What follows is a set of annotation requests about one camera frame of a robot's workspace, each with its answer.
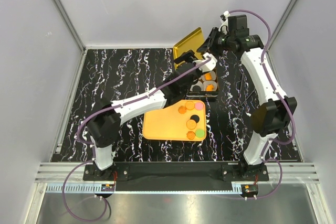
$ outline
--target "black marble table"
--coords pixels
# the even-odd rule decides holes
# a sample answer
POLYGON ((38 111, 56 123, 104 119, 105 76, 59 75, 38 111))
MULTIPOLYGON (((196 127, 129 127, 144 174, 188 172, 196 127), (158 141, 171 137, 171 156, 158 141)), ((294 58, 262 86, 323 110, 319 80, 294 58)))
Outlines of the black marble table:
MULTIPOLYGON (((66 134, 53 162, 79 162, 92 157, 87 145, 75 141, 78 125, 98 111, 99 101, 124 99, 148 91, 172 73, 170 48, 88 50, 72 105, 66 134)), ((143 115, 121 127, 113 145, 115 161, 236 161, 247 148, 252 129, 250 114, 258 107, 254 85, 237 56, 225 53, 217 64, 219 96, 206 104, 207 137, 202 142, 149 141, 142 135, 143 115)), ((288 130, 279 134, 286 140, 288 130)), ((87 131, 83 138, 87 140, 87 131)), ((283 161, 300 161, 293 144, 273 143, 267 156, 283 161)))

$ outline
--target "yellow tray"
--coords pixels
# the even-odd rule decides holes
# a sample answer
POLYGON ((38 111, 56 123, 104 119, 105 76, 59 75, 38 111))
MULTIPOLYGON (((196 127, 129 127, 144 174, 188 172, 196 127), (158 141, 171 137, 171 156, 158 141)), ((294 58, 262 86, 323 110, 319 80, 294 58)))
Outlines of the yellow tray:
POLYGON ((175 141, 202 141, 206 138, 205 104, 199 100, 181 100, 180 102, 165 109, 153 110, 145 113, 142 134, 148 140, 175 140, 175 141), (186 110, 181 114, 178 109, 185 106, 186 102, 193 102, 195 108, 186 110), (199 117, 194 129, 188 129, 187 121, 192 115, 199 117), (203 132, 202 137, 187 138, 188 132, 203 132))
POLYGON ((174 47, 173 47, 173 55, 174 59, 178 58, 184 52, 188 52, 189 50, 193 50, 195 52, 195 56, 197 59, 202 60, 202 54, 196 52, 196 50, 204 43, 204 36, 202 33, 202 29, 199 27, 196 30, 192 31, 182 40, 180 40, 174 47))

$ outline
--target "orange tray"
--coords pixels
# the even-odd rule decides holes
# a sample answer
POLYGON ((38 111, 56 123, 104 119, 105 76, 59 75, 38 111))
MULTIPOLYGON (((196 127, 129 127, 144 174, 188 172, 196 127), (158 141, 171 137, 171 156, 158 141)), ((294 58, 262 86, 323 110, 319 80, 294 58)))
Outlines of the orange tray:
POLYGON ((148 140, 202 141, 206 138, 205 104, 200 100, 181 100, 165 109, 147 112, 142 134, 148 140))

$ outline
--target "cable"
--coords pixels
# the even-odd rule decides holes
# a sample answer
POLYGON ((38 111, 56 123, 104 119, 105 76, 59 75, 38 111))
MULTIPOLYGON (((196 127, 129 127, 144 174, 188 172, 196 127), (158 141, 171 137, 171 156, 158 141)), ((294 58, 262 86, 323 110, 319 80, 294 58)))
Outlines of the cable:
POLYGON ((275 87, 273 81, 272 81, 272 78, 271 76, 269 75, 269 72, 266 68, 266 65, 264 64, 264 56, 265 56, 265 53, 268 49, 268 46, 269 46, 269 43, 270 43, 270 40, 271 40, 271 29, 269 27, 269 25, 267 24, 267 22, 261 17, 259 16, 258 14, 254 13, 254 12, 251 12, 250 10, 244 10, 244 9, 237 9, 237 10, 231 10, 229 13, 236 13, 236 12, 242 12, 242 13, 250 13, 254 16, 256 16, 257 18, 259 18, 264 24, 265 26, 267 27, 267 32, 268 32, 268 38, 267 38, 267 42, 266 42, 266 45, 264 46, 264 49, 263 49, 263 52, 261 53, 261 65, 262 65, 262 68, 264 69, 264 72, 267 76, 267 79, 269 81, 269 83, 271 84, 275 94, 278 96, 278 98, 281 100, 282 104, 284 105, 288 115, 289 115, 289 118, 290 118, 290 122, 292 124, 292 135, 291 137, 289 138, 289 140, 285 141, 285 142, 282 142, 282 141, 279 141, 277 139, 274 139, 274 138, 270 138, 270 140, 280 144, 280 145, 287 145, 287 144, 290 144, 293 140, 294 140, 294 137, 295 137, 295 133, 296 133, 296 126, 295 126, 295 121, 294 121, 294 118, 293 118, 293 114, 292 112, 290 111, 287 103, 285 102, 285 100, 282 98, 282 96, 279 94, 279 92, 276 92, 277 88, 275 87))
MULTIPOLYGON (((175 81, 177 81, 177 80, 180 80, 182 77, 186 76, 186 75, 189 74, 190 72, 192 72, 192 71, 198 69, 199 67, 201 67, 201 66, 207 64, 209 61, 211 61, 211 58, 210 58, 210 57, 207 57, 207 58, 208 58, 208 59, 207 59, 206 61, 204 61, 204 62, 202 62, 202 63, 196 65, 195 67, 189 69, 188 71, 185 71, 183 74, 179 75, 178 77, 174 78, 173 80, 171 80, 171 81, 169 81, 169 82, 167 82, 167 83, 165 83, 165 84, 159 86, 159 87, 158 87, 157 89, 155 89, 153 92, 149 93, 149 97, 152 96, 152 95, 154 95, 156 92, 158 92, 159 90, 163 89, 164 87, 170 85, 171 83, 173 83, 173 82, 175 82, 175 81)), ((88 118, 86 118, 86 119, 80 124, 80 126, 78 127, 78 130, 77 130, 77 132, 76 132, 76 140, 77 140, 79 143, 82 143, 82 144, 89 144, 89 145, 91 145, 91 144, 92 144, 91 141, 84 141, 84 140, 82 140, 82 139, 80 138, 80 133, 81 133, 82 129, 85 127, 85 125, 86 125, 92 118, 94 118, 95 116, 100 115, 100 114, 102 114, 102 113, 105 113, 105 112, 107 112, 107 111, 114 110, 114 109, 117 109, 117 108, 120 108, 120 107, 123 107, 123 106, 127 106, 127 105, 129 105, 129 104, 132 104, 132 103, 135 103, 135 102, 139 102, 139 101, 141 101, 141 100, 143 100, 143 99, 146 99, 146 98, 148 98, 148 96, 147 96, 147 95, 144 95, 143 97, 134 99, 134 100, 132 100, 132 101, 125 102, 125 103, 123 103, 123 104, 118 104, 118 105, 115 105, 115 106, 111 106, 111 107, 102 109, 102 110, 97 111, 96 113, 90 115, 90 116, 89 116, 88 118)))
POLYGON ((91 160, 90 160, 90 161, 85 161, 85 162, 83 162, 83 163, 77 165, 74 169, 72 169, 71 172, 69 172, 69 174, 68 174, 67 177, 65 178, 65 180, 64 180, 64 182, 63 182, 63 188, 62 188, 62 199, 63 199, 64 206, 65 206, 65 208, 67 209, 68 213, 69 213, 71 216, 73 216, 75 219, 80 220, 80 221, 83 221, 83 222, 95 222, 95 221, 100 220, 100 219, 105 215, 106 210, 107 210, 107 206, 108 206, 108 202, 107 202, 107 200, 104 199, 103 197, 100 197, 100 199, 102 199, 102 200, 104 201, 104 203, 105 203, 104 211, 103 211, 103 213, 102 213, 99 217, 97 217, 96 219, 91 219, 91 220, 83 219, 83 218, 78 217, 78 216, 75 215, 75 214, 71 211, 71 209, 68 207, 68 204, 67 204, 66 199, 65 199, 65 192, 64 192, 64 191, 65 191, 65 185, 66 185, 66 183, 67 183, 69 177, 71 176, 71 174, 74 173, 74 171, 75 171, 76 169, 78 169, 78 168, 79 168, 80 166, 82 166, 82 165, 89 164, 89 163, 92 163, 92 161, 91 161, 91 160))

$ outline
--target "robotic arm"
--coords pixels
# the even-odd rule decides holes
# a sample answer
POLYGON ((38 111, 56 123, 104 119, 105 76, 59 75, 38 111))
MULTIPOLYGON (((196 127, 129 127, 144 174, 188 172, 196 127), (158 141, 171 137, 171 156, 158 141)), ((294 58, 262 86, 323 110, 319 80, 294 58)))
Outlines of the robotic arm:
MULTIPOLYGON (((260 107, 251 115, 253 135, 239 161, 239 175, 245 178, 261 171, 265 154, 271 144, 270 139, 275 138, 279 131, 288 125, 290 118, 267 79, 260 60, 264 45, 258 35, 249 34, 246 15, 229 16, 226 13, 221 18, 223 23, 220 28, 214 27, 209 37, 197 50, 203 54, 203 60, 198 60, 191 50, 182 54, 175 59, 175 63, 183 61, 185 63, 181 64, 162 83, 160 90, 153 88, 136 97, 113 101, 108 106, 119 105, 118 108, 98 115, 88 122, 90 138, 95 145, 96 159, 94 161, 100 170, 105 170, 113 164, 112 144, 117 140, 120 126, 124 122, 145 112, 165 108, 183 99, 199 77, 215 68, 216 56, 228 50, 241 56, 240 60, 252 78, 260 102, 260 107)), ((288 104, 293 114, 297 106, 296 99, 287 97, 266 58, 263 64, 270 73, 277 92, 288 104)))

